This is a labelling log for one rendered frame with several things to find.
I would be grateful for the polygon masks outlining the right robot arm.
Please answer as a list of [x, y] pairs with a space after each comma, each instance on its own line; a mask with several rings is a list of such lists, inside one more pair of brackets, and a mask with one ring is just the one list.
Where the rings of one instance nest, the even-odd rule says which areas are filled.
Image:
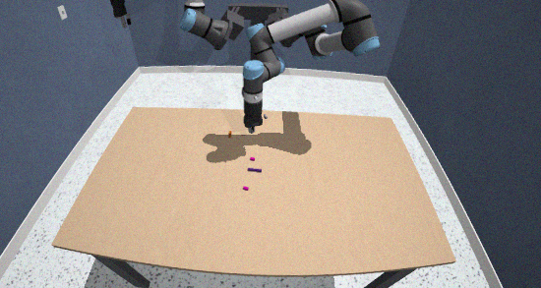
[[205, 16], [203, 0], [187, 0], [184, 4], [180, 28], [202, 37], [212, 46], [218, 47], [226, 35], [228, 22]]

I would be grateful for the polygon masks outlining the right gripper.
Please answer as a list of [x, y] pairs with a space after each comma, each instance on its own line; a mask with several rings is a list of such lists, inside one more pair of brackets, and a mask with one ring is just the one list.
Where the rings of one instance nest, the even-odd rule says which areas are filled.
[[121, 19], [122, 27], [126, 28], [126, 22], [124, 16], [127, 18], [127, 24], [131, 25], [130, 13], [127, 13], [125, 8], [125, 0], [110, 0], [113, 7], [113, 14], [116, 19]]

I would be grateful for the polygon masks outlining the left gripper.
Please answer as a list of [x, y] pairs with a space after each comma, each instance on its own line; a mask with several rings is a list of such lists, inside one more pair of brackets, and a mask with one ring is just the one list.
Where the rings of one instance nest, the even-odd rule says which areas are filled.
[[255, 127], [263, 125], [263, 92], [258, 94], [248, 94], [242, 88], [244, 95], [244, 125], [251, 133], [251, 127], [255, 133]]

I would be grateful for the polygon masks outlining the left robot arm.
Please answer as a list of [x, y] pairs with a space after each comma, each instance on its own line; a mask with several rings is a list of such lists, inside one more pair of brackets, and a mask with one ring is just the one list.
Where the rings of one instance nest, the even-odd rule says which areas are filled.
[[[342, 22], [344, 30], [326, 34], [325, 28], [332, 22]], [[262, 92], [263, 83], [285, 70], [284, 61], [275, 56], [271, 46], [276, 42], [291, 44], [305, 36], [316, 60], [332, 56], [333, 51], [348, 50], [356, 57], [380, 47], [370, 11], [358, 0], [329, 0], [328, 4], [269, 26], [249, 27], [246, 34], [257, 58], [243, 66], [243, 90], [249, 94]]]

